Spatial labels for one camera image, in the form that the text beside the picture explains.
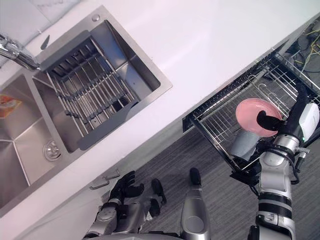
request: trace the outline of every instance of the white countertop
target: white countertop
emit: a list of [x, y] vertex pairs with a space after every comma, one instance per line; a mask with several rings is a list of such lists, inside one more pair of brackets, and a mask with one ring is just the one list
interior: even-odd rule
[[[173, 87], [0, 219], [14, 239], [320, 12], [319, 0], [88, 0], [33, 40], [35, 56], [103, 4]], [[19, 69], [8, 62], [0, 84]]]

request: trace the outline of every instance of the orange package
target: orange package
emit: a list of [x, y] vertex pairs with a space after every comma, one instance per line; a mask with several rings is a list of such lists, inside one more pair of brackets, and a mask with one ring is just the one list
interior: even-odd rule
[[10, 96], [0, 94], [0, 119], [4, 119], [22, 102]]

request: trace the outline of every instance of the gray carpet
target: gray carpet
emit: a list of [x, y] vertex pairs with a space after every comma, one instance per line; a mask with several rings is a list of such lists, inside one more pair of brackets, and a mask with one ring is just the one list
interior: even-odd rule
[[[300, 174], [301, 183], [293, 186], [293, 219], [298, 240], [320, 239], [320, 140]], [[161, 215], [147, 222], [142, 231], [180, 231], [180, 217], [189, 186], [189, 169], [201, 173], [203, 197], [210, 215], [212, 240], [246, 240], [255, 223], [258, 200], [249, 187], [229, 177], [230, 169], [196, 129], [176, 141], [138, 169], [136, 182], [161, 180], [167, 204]]]

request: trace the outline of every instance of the gray cup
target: gray cup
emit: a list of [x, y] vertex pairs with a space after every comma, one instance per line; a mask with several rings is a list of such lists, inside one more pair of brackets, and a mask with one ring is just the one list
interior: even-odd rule
[[256, 144], [261, 139], [257, 134], [240, 129], [235, 137], [229, 153], [249, 161], [256, 150]]

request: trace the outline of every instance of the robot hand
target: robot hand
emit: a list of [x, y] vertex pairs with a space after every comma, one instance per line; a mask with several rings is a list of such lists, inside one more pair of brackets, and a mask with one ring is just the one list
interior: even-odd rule
[[125, 198], [140, 196], [143, 193], [145, 186], [143, 183], [139, 186], [133, 186], [135, 183], [135, 176], [136, 172], [131, 171], [119, 179], [111, 190], [109, 199], [117, 199], [123, 204]]

